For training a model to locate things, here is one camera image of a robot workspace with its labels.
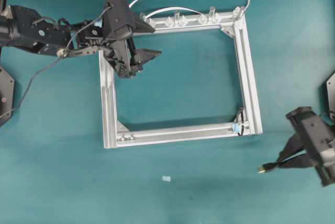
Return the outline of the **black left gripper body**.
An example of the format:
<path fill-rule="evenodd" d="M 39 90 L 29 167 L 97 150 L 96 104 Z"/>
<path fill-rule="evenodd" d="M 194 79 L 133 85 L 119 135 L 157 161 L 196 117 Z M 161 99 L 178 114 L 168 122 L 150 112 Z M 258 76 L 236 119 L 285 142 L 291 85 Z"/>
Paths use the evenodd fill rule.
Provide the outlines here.
<path fill-rule="evenodd" d="M 104 58 L 116 71 L 121 79 L 133 78 L 143 71 L 143 67 L 135 60 L 136 47 L 133 37 L 126 40 L 114 41 L 104 49 Z"/>

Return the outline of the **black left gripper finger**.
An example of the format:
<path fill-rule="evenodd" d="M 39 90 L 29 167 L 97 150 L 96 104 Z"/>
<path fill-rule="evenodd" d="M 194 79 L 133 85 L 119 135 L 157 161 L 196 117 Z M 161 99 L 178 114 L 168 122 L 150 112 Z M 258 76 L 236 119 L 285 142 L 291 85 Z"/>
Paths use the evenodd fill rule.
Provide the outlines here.
<path fill-rule="evenodd" d="M 145 22 L 139 15 L 133 14 L 135 26 L 132 29 L 133 33 L 154 33 L 155 29 Z"/>
<path fill-rule="evenodd" d="M 136 49 L 136 63 L 145 64 L 158 57 L 162 52 L 152 49 Z"/>

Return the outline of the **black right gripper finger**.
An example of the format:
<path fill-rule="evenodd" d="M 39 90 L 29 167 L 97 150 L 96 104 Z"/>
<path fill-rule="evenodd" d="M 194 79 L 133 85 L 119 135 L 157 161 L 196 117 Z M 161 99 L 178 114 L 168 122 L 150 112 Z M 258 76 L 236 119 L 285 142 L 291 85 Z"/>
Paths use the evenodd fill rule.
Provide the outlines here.
<path fill-rule="evenodd" d="M 277 168 L 279 169 L 305 169 L 317 165 L 318 162 L 311 159 L 307 154 L 285 156 L 277 161 Z"/>
<path fill-rule="evenodd" d="M 278 159 L 285 156 L 293 156 L 302 150 L 304 150 L 304 144 L 301 142 L 299 135 L 295 133 L 289 138 L 284 149 L 280 152 Z"/>

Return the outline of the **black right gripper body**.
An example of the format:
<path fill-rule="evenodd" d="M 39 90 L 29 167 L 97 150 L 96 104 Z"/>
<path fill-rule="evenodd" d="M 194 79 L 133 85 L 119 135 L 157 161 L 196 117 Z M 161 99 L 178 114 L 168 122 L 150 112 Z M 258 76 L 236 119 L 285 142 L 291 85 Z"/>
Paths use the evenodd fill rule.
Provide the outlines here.
<path fill-rule="evenodd" d="M 323 186 L 334 183 L 334 130 L 311 107 L 286 114 Z"/>

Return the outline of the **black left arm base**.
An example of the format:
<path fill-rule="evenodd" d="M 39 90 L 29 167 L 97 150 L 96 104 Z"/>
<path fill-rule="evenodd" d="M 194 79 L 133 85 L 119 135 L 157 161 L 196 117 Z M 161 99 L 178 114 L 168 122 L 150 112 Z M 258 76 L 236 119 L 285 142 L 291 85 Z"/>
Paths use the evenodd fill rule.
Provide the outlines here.
<path fill-rule="evenodd" d="M 1 86 L 1 126 L 4 125 L 12 116 L 15 80 L 1 66 L 0 72 Z"/>

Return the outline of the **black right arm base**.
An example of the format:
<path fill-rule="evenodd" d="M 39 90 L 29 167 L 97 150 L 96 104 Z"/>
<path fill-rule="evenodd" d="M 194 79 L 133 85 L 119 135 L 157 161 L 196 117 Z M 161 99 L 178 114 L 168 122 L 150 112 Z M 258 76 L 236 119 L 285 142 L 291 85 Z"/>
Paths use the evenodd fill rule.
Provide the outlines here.
<path fill-rule="evenodd" d="M 321 91 L 321 111 L 334 122 L 334 72 L 325 79 L 321 86 Z"/>

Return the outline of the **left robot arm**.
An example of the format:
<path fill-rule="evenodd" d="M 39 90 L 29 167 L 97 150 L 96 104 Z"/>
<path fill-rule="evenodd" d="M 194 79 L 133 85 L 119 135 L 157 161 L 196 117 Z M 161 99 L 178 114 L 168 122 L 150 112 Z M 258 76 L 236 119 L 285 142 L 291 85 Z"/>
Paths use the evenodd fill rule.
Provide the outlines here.
<path fill-rule="evenodd" d="M 104 59 L 119 78 L 128 79 L 143 70 L 161 51 L 138 49 L 133 36 L 107 36 L 105 19 L 69 24 L 42 17 L 36 10 L 12 5 L 1 14 L 1 47 L 14 47 L 34 54 L 58 58 L 92 55 L 102 50 Z"/>

